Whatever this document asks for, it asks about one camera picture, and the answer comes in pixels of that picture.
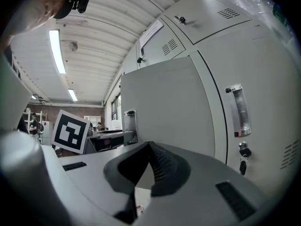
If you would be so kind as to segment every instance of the key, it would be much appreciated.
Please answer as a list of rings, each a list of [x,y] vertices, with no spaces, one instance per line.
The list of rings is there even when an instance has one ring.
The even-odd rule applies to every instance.
[[[241,175],[244,176],[246,173],[246,162],[245,161],[241,161],[239,170],[240,170]]]
[[[245,148],[245,149],[241,149],[239,150],[239,153],[243,156],[243,157],[249,157],[251,156],[252,152],[249,148]]]

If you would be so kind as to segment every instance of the corrugated ceiling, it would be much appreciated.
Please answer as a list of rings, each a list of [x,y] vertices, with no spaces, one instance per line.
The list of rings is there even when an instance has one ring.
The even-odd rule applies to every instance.
[[[81,102],[101,102],[117,70],[142,32],[178,0],[90,0],[85,13],[72,11],[56,21],[66,75],[56,72],[49,26],[17,36],[12,49],[32,91],[49,100],[69,100],[67,88]],[[70,49],[71,42],[78,46]]]

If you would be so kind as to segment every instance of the ceiling fixture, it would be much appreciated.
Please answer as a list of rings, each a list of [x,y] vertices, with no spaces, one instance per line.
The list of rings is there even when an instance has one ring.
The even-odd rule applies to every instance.
[[[66,73],[62,51],[61,51],[61,44],[60,44],[60,31],[59,30],[50,30],[49,31],[50,37],[50,44],[52,49],[52,54],[55,59],[55,64],[59,73]]]
[[[77,101],[77,98],[75,96],[74,90],[68,89],[68,91],[69,91],[69,94],[71,95],[72,100],[73,101]]]

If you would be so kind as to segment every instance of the window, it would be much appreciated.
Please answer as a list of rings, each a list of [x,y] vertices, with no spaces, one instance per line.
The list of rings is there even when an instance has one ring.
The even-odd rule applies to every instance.
[[[112,102],[112,120],[121,120],[121,95],[119,93]]]
[[[97,127],[98,123],[101,122],[101,117],[96,115],[85,115],[84,119],[91,121],[93,127]]]

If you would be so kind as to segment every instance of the metal rack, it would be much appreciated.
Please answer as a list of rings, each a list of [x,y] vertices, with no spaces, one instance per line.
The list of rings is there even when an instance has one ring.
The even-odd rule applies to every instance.
[[[28,133],[31,135],[31,131],[30,131],[30,123],[33,122],[33,120],[31,120],[30,115],[31,115],[31,110],[28,110],[27,112],[23,112],[23,117],[24,117],[24,121],[27,127],[27,131]],[[40,113],[36,113],[36,117],[37,120],[40,124],[42,124],[42,121],[47,121],[47,113],[43,113],[42,111]],[[39,137],[40,142],[42,143],[42,136],[40,135]]]

